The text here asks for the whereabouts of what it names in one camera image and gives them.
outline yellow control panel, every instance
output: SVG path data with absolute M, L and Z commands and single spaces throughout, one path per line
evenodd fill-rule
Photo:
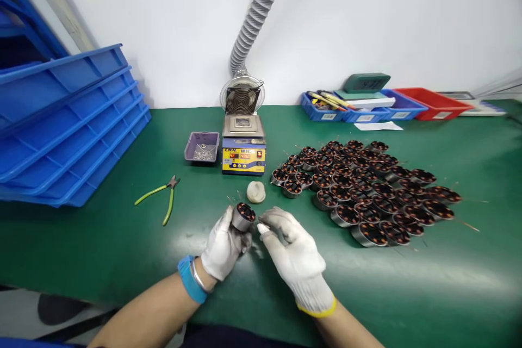
M 222 172 L 228 174 L 263 175 L 265 172 L 266 148 L 222 148 Z

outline flexible exhaust hose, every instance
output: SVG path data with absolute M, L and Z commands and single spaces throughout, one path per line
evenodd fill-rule
M 273 3 L 274 0 L 252 0 L 252 4 L 250 4 L 250 9 L 248 10 L 248 14 L 245 17 L 245 21 L 239 31 L 238 38 L 235 41 L 230 55 L 230 71 L 232 75 L 235 75 L 238 71 L 242 71 L 243 74 L 248 74 L 245 67 L 246 57 Z

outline purple plastic tray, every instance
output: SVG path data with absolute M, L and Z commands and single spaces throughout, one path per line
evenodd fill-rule
M 218 157 L 219 148 L 219 132 L 192 132 L 185 147 L 185 160 L 212 163 Z M 212 153 L 211 159 L 197 159 L 194 157 L 196 149 L 199 151 L 208 151 Z

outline red plastic bin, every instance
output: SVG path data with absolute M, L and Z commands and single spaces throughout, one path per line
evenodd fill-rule
M 428 108 L 428 110 L 421 111 L 415 117 L 420 121 L 450 120 L 457 117 L 463 111 L 473 108 L 473 106 L 466 105 L 455 99 L 448 98 L 442 94 L 426 90 L 422 87 L 395 89 L 395 91 L 406 95 L 408 98 L 411 98 Z

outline fan grille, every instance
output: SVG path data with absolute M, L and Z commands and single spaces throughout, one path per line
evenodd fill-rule
M 225 111 L 233 115 L 253 114 L 258 96 L 259 88 L 242 86 L 228 88 Z

